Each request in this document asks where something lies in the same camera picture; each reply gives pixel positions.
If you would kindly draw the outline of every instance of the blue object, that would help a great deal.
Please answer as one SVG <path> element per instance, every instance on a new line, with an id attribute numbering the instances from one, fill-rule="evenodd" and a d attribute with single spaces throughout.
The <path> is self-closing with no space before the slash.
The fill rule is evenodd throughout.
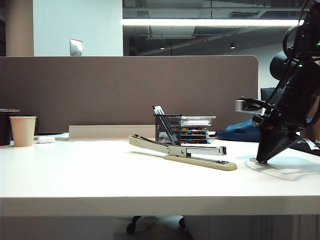
<path id="1" fill-rule="evenodd" d="M 252 119 L 230 125 L 226 130 L 217 130 L 215 135 L 221 140 L 259 142 L 260 132 L 252 123 Z"/>

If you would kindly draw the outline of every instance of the wall plate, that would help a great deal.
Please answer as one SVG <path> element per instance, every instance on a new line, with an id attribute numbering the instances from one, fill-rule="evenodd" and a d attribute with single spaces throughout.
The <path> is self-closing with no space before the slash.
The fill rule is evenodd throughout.
<path id="1" fill-rule="evenodd" d="M 82 41 L 69 39 L 70 41 L 70 56 L 82 56 Z"/>

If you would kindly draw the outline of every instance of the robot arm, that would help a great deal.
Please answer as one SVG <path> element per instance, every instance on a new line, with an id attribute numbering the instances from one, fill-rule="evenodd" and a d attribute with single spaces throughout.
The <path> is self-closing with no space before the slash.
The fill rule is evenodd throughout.
<path id="1" fill-rule="evenodd" d="M 320 0 L 314 0 L 302 25 L 297 28 L 293 47 L 287 49 L 289 29 L 283 41 L 284 51 L 278 53 L 270 64 L 271 75 L 279 80 L 280 98 L 272 105 L 269 100 L 257 100 L 255 104 L 266 108 L 264 115 L 255 115 L 252 120 L 260 131 L 256 160 L 267 161 L 289 148 L 301 137 L 299 129 L 310 127 L 320 118 L 320 107 L 312 121 L 307 115 L 320 95 L 320 66 L 313 57 L 320 56 Z"/>

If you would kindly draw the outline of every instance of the chair wheel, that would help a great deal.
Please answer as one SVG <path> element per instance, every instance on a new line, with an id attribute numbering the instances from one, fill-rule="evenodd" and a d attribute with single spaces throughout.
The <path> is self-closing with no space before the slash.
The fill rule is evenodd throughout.
<path id="1" fill-rule="evenodd" d="M 133 223 L 129 223 L 128 226 L 126 227 L 126 232 L 128 234 L 134 234 L 136 231 L 136 225 Z"/>
<path id="2" fill-rule="evenodd" d="M 181 228 L 185 228 L 186 227 L 186 224 L 185 224 L 185 218 L 182 217 L 180 220 L 179 220 L 179 226 Z"/>

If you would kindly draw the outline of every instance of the long stapler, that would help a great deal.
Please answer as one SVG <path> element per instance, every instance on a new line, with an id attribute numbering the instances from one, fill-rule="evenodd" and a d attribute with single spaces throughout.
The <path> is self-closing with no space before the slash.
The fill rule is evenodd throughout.
<path id="1" fill-rule="evenodd" d="M 186 164 L 193 164 L 207 168 L 231 171 L 237 169 L 237 165 L 229 161 L 205 160 L 191 157 L 191 154 L 205 154 L 223 156 L 227 154 L 225 146 L 207 147 L 207 146 L 181 146 L 170 145 L 150 140 L 146 137 L 134 134 L 129 136 L 129 143 L 139 148 L 150 149 L 153 151 L 165 153 L 163 158 Z"/>

